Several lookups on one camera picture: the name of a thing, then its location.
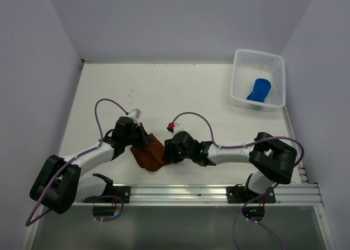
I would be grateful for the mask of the brown towel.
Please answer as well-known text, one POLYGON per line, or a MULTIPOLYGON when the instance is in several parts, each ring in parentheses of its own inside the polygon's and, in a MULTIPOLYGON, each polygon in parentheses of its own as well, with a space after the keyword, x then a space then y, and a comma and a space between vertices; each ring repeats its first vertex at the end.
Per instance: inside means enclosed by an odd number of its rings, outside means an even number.
POLYGON ((152 138, 151 144, 144 147, 132 146, 130 151, 140 168, 155 172, 166 165, 163 160, 165 147, 152 133, 149 136, 152 138))

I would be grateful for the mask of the blue towel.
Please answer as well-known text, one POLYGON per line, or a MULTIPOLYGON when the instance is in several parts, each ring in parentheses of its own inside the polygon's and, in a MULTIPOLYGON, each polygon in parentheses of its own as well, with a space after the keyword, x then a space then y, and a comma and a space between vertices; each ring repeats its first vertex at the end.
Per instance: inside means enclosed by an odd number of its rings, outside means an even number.
POLYGON ((271 83, 267 79, 259 78, 254 82, 252 92, 247 96, 247 100, 264 103, 271 89, 271 83))

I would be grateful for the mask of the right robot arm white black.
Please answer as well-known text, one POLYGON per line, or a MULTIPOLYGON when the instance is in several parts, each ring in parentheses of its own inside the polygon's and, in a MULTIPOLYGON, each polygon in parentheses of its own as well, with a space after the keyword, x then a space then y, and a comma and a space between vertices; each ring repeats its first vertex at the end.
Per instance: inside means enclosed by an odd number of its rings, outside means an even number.
POLYGON ((166 164, 188 159, 202 167, 250 163, 256 172, 248 177, 243 195, 246 200, 256 202, 274 184, 291 182, 297 151, 283 141, 284 138, 260 132, 252 142, 224 148, 216 146, 213 141, 199 142, 186 131, 181 131, 165 141, 162 159, 166 164))

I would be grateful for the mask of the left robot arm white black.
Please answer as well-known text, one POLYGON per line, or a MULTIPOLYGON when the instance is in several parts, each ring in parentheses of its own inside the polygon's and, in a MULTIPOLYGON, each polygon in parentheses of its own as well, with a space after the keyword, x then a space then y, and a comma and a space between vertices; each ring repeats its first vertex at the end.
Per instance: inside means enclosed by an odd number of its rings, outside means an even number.
POLYGON ((98 198, 114 201, 113 181, 100 174, 91 180, 81 177, 99 165, 121 155, 126 147, 147 147, 152 138, 142 124, 130 117, 120 117, 97 144, 76 155, 49 156, 30 190, 30 198, 58 214, 65 213, 74 202, 98 198))

